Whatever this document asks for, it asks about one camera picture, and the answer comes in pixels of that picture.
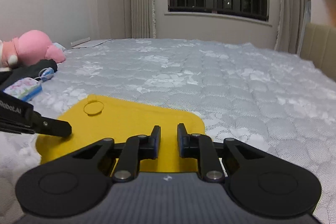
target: yellow tray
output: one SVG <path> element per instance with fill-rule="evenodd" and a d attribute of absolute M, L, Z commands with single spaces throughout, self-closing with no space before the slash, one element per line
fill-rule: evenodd
<path fill-rule="evenodd" d="M 39 135 L 36 149 L 42 156 L 42 164 L 103 138 L 110 137 L 115 143 L 121 143 L 134 135 L 150 135 L 153 127 L 158 125 L 161 127 L 159 158 L 142 160 L 140 170 L 168 173 L 197 170 L 196 160 L 179 157 L 177 145 L 179 123 L 184 123 L 189 134 L 205 133 L 203 121 L 190 112 L 89 95 L 59 120 L 70 123 L 72 135 L 66 139 Z"/>

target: white paper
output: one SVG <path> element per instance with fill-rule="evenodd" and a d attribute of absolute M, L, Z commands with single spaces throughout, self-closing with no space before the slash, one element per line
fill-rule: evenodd
<path fill-rule="evenodd" d="M 88 42 L 81 43 L 79 45 L 73 46 L 71 48 L 87 48 L 87 47 L 94 47 L 98 46 L 100 44 L 103 44 L 104 42 L 110 41 L 112 39 L 100 39 L 100 40 L 91 40 Z"/>
<path fill-rule="evenodd" d="M 87 37 L 87 38 L 79 39 L 75 42 L 71 42 L 70 44 L 71 44 L 71 47 L 74 47 L 74 46 L 77 46 L 79 44 L 82 44 L 82 43 L 88 42 L 88 41 L 91 41 L 91 38 Z"/>

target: headboard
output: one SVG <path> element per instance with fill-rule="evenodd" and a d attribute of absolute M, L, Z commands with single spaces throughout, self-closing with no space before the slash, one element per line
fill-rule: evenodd
<path fill-rule="evenodd" d="M 307 23 L 300 57 L 336 81 L 336 28 Z"/>

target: stuffed animal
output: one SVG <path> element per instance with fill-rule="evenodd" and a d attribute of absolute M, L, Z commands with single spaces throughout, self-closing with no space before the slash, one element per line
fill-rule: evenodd
<path fill-rule="evenodd" d="M 9 68 L 34 65 L 41 59 L 53 59 L 56 63 L 65 61 L 62 50 L 38 30 L 26 32 L 9 42 L 0 42 L 0 58 L 0 66 Z"/>

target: mattress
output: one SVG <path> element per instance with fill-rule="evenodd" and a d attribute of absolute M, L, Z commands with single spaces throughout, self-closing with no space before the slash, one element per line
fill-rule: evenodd
<path fill-rule="evenodd" d="M 193 112 L 214 141 L 237 138 L 313 172 L 323 188 L 314 215 L 336 223 L 336 83 L 311 62 L 250 43 L 176 39 L 113 40 L 66 57 L 31 101 L 43 116 L 92 93 Z M 14 185 L 39 164 L 35 140 L 0 133 L 1 224 L 22 215 Z"/>

